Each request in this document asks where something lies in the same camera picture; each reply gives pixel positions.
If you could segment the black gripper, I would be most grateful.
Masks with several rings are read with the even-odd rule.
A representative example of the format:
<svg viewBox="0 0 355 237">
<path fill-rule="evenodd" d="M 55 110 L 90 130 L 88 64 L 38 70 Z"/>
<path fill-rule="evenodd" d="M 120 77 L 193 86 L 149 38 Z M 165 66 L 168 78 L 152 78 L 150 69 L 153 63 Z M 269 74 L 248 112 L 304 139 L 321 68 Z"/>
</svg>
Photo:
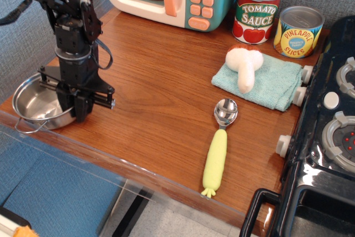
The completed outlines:
<svg viewBox="0 0 355 237">
<path fill-rule="evenodd" d="M 55 91 L 62 111 L 74 107 L 78 123 L 85 121 L 98 104 L 112 109 L 115 105 L 115 89 L 101 79 L 98 70 L 99 53 L 83 54 L 58 53 L 59 66 L 40 67 L 38 72 L 45 84 L 56 82 Z"/>
</svg>

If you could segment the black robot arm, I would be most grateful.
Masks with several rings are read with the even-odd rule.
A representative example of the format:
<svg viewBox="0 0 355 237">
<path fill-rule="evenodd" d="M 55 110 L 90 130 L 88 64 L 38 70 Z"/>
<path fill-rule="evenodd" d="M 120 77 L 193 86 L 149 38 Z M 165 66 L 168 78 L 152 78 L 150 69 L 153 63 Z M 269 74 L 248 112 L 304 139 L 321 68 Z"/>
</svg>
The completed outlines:
<svg viewBox="0 0 355 237">
<path fill-rule="evenodd" d="M 15 22 L 22 12 L 37 1 L 46 11 L 56 37 L 57 67 L 40 67 L 41 85 L 55 91 L 60 107 L 69 111 L 78 123 L 83 122 L 99 104 L 113 108 L 115 89 L 99 76 L 99 47 L 110 49 L 99 40 L 102 22 L 97 17 L 93 0 L 24 0 L 15 10 L 1 19 L 1 24 Z"/>
</svg>

